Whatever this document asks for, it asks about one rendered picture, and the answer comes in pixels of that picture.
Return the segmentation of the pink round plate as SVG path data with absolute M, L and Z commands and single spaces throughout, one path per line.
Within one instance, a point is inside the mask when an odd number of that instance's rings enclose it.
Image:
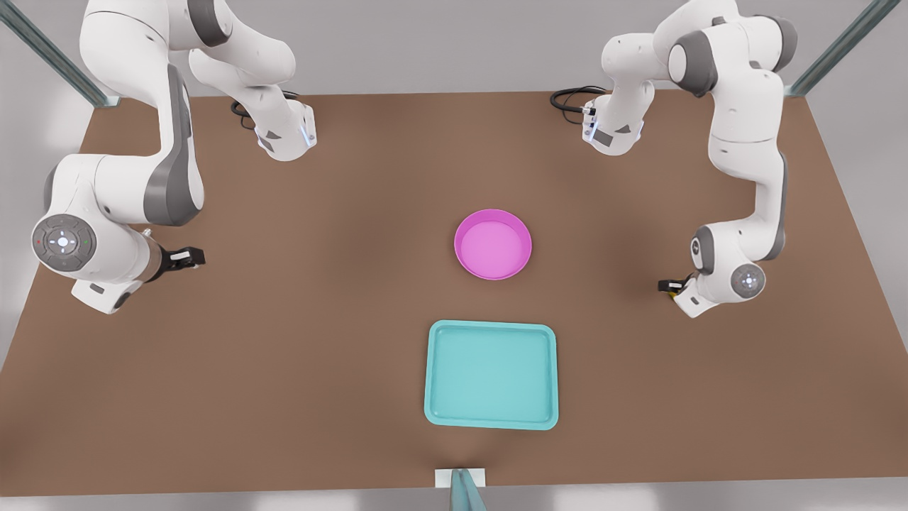
M 515 214 L 487 208 L 465 217 L 454 235 L 458 262 L 484 280 L 505 280 L 519 274 L 531 259 L 531 232 Z

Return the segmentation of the teal rectangular tray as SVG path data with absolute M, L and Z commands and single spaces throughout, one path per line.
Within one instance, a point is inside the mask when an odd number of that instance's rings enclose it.
M 551 430 L 559 418 L 555 332 L 545 324 L 432 324 L 423 411 L 437 426 Z

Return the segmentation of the silver frame post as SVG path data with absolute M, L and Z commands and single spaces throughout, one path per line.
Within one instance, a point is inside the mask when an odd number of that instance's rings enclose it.
M 71 61 L 11 0 L 0 0 L 0 21 L 4 23 L 68 85 L 94 108 L 113 108 L 120 97 L 107 96 Z
M 871 0 L 794 84 L 785 88 L 785 96 L 806 97 L 901 2 L 902 0 Z
M 487 511 L 479 489 L 486 486 L 485 468 L 444 468 L 434 471 L 435 488 L 450 491 L 450 511 Z

